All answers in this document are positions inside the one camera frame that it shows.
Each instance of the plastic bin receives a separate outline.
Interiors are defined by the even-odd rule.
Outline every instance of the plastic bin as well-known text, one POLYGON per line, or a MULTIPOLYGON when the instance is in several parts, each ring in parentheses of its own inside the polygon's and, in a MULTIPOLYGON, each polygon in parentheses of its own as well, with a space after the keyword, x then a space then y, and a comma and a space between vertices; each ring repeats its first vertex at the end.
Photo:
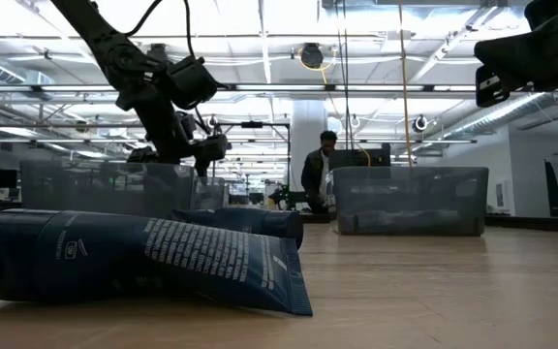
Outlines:
POLYGON ((21 161, 24 208, 167 218, 190 209, 197 176, 188 166, 21 161))
POLYGON ((225 207, 226 182, 223 178, 199 177, 191 209, 219 209, 225 207))
POLYGON ((480 236, 487 168, 341 168, 327 191, 339 234, 480 236))

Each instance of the wooden floor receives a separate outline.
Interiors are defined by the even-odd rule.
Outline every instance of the wooden floor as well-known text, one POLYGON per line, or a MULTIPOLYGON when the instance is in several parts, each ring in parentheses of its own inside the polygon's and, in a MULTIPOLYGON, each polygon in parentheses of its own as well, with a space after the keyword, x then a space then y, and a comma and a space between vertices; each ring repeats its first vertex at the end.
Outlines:
POLYGON ((208 304, 0 302, 0 348, 558 349, 558 234, 343 237, 307 227, 313 318, 208 304))

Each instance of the dark jacket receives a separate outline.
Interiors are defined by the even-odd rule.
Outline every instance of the dark jacket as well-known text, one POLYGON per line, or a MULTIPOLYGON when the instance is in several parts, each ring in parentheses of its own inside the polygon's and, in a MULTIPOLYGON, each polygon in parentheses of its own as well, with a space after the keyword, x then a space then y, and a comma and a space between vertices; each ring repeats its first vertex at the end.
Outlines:
POLYGON ((321 151, 321 149, 317 149, 307 155, 305 166, 302 168, 302 174, 300 175, 300 184, 310 198, 320 195, 322 171, 325 168, 321 151))

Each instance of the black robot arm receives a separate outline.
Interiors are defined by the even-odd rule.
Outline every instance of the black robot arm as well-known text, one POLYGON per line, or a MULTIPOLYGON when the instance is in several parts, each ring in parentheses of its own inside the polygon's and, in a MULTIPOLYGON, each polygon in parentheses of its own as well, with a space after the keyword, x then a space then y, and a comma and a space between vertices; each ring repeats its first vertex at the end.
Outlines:
POLYGON ((199 175, 210 161, 225 156, 223 135, 193 143, 171 103, 190 110, 212 98, 217 82, 203 67, 203 59, 189 56, 175 64, 143 53, 100 15, 89 0, 51 0, 87 43, 119 96, 116 105, 134 109, 158 152, 158 161, 179 164, 195 156, 199 175))
POLYGON ((527 89, 558 89, 558 0, 534 0, 525 9, 531 32, 475 45, 484 64, 476 73, 477 104, 489 107, 527 89))

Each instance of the white column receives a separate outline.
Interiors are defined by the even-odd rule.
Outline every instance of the white column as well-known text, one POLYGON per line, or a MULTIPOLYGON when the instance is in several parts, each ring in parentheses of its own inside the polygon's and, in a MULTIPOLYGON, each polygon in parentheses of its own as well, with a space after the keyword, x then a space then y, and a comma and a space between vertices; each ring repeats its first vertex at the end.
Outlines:
POLYGON ((320 148, 320 134, 326 129, 324 101, 294 101, 290 127, 292 130, 292 170, 290 190, 302 191, 300 175, 307 154, 320 148))

